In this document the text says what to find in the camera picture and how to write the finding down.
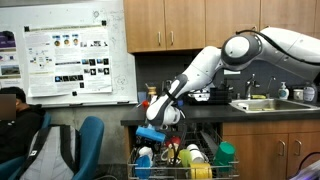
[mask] whiteboard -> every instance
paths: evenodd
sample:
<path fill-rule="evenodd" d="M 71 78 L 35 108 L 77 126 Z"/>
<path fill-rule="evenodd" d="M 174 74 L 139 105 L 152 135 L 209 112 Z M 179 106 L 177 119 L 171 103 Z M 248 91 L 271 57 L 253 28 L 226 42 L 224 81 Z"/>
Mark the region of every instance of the whiteboard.
<path fill-rule="evenodd" d="M 27 97 L 29 104 L 44 107 L 90 106 L 137 103 L 134 56 L 127 53 L 123 2 L 109 0 L 74 4 L 0 8 L 0 31 L 15 33 L 23 89 L 29 87 L 24 27 L 47 28 L 99 25 L 105 20 L 109 28 L 112 56 L 112 93 L 91 93 L 51 97 Z"/>

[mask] dish rack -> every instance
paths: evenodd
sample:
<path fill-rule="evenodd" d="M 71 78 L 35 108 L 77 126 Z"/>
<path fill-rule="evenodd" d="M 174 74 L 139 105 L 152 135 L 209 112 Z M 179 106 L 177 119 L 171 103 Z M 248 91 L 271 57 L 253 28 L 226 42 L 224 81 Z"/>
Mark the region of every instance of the dish rack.
<path fill-rule="evenodd" d="M 214 180 L 219 180 L 219 179 L 234 179 L 236 177 L 239 177 L 238 171 L 237 171 L 237 164 L 239 161 L 237 160 L 236 156 L 234 157 L 234 161 L 229 162 L 229 165 L 227 166 L 215 166 L 213 164 L 213 159 L 214 155 L 212 150 L 209 148 L 211 147 L 208 144 L 208 141 L 205 139 L 203 136 L 204 132 L 203 130 L 199 130 L 197 128 L 189 128 L 186 127 L 183 131 L 165 131 L 164 133 L 166 134 L 167 138 L 170 138 L 172 136 L 180 136 L 183 137 L 183 134 L 185 136 L 184 140 L 181 139 L 181 143 L 184 148 L 186 148 L 186 145 L 189 144 L 196 144 L 199 147 L 199 150 L 203 152 L 209 159 L 209 164 L 210 168 L 212 171 L 212 179 Z M 209 135 L 213 141 L 219 145 L 222 142 L 221 137 L 218 135 L 216 130 L 210 129 L 208 131 L 205 131 L 207 135 Z M 149 170 L 150 171 L 150 176 L 149 180 L 187 180 L 191 179 L 191 177 L 188 178 L 188 174 L 190 173 L 191 169 L 190 167 L 168 167 L 166 161 L 161 160 L 161 154 L 162 152 L 166 149 L 166 147 L 162 147 L 159 151 L 159 153 L 154 154 L 154 161 L 153 161 L 153 166 L 152 167 L 136 167 L 137 164 L 135 164 L 136 159 L 139 157 L 139 153 L 137 152 L 139 148 L 134 148 L 131 152 L 131 155 L 129 157 L 128 163 L 127 163 L 127 168 L 128 168 L 128 179 L 133 180 L 133 179 L 139 179 L 139 177 L 135 176 L 135 169 L 139 170 Z"/>

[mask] black jacket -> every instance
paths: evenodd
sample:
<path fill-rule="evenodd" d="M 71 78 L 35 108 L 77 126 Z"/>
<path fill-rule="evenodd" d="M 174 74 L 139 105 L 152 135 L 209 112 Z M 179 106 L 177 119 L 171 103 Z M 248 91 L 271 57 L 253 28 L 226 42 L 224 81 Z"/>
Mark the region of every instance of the black jacket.
<path fill-rule="evenodd" d="M 17 112 L 16 120 L 0 121 L 0 164 L 28 152 L 44 114 L 41 105 L 30 105 L 30 108 Z"/>

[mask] wooden cabinet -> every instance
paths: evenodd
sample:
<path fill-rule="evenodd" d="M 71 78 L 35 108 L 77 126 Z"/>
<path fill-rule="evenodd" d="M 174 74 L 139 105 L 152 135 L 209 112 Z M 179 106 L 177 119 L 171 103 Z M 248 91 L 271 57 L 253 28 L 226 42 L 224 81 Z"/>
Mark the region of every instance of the wooden cabinet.
<path fill-rule="evenodd" d="M 303 160 L 303 158 L 312 152 L 320 151 L 319 137 L 320 132 L 289 134 L 288 177 L 297 172 L 300 162 Z M 302 168 L 309 166 L 319 159 L 320 155 L 311 156 L 303 163 Z"/>
<path fill-rule="evenodd" d="M 279 27 L 314 35 L 317 0 L 261 0 L 260 28 Z"/>
<path fill-rule="evenodd" d="M 239 179 L 286 179 L 302 159 L 320 151 L 320 120 L 223 123 L 222 138 L 236 148 Z M 320 159 L 308 159 L 304 167 Z"/>
<path fill-rule="evenodd" d="M 206 45 L 222 47 L 236 31 L 259 30 L 260 0 L 206 0 Z"/>
<path fill-rule="evenodd" d="M 165 0 L 167 50 L 205 47 L 205 1 Z"/>
<path fill-rule="evenodd" d="M 224 136 L 236 148 L 239 179 L 285 179 L 288 135 Z"/>
<path fill-rule="evenodd" d="M 314 37 L 320 39 L 320 0 L 317 0 Z"/>
<path fill-rule="evenodd" d="M 128 52 L 166 50 L 164 0 L 125 0 Z"/>

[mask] dishwasher rack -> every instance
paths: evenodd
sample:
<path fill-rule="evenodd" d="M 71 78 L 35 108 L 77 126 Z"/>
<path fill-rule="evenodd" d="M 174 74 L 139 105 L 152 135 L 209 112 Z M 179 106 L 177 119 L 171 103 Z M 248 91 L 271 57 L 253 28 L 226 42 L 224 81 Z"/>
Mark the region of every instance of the dishwasher rack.
<path fill-rule="evenodd" d="M 166 132 L 167 137 L 170 137 L 172 135 L 178 135 L 181 137 L 181 134 L 183 132 L 177 131 L 177 132 Z M 210 137 L 214 140 L 214 142 L 218 145 L 221 143 L 221 138 L 216 132 L 216 130 L 210 130 Z M 188 130 L 185 132 L 185 139 L 184 139 L 184 146 L 188 144 L 196 144 L 200 151 L 203 152 L 209 159 L 210 168 L 212 171 L 212 179 L 234 179 L 236 177 L 239 177 L 238 171 L 237 171 L 237 164 L 239 161 L 237 161 L 236 157 L 234 157 L 234 161 L 229 162 L 229 165 L 227 166 L 215 166 L 213 164 L 214 155 L 211 152 L 209 145 L 205 138 L 202 136 L 202 133 L 198 130 Z M 127 168 L 128 168 L 128 179 L 139 179 L 135 176 L 135 169 L 141 169 L 141 170 L 149 170 L 150 176 L 148 179 L 150 180 L 184 180 L 184 179 L 191 179 L 190 177 L 190 167 L 167 167 L 167 162 L 161 161 L 161 154 L 165 150 L 165 147 L 162 147 L 159 153 L 154 154 L 154 163 L 152 167 L 143 168 L 143 167 L 136 167 L 137 164 L 135 164 L 135 160 L 138 158 L 139 153 L 138 148 L 134 148 L 131 152 L 131 155 L 129 157 Z"/>

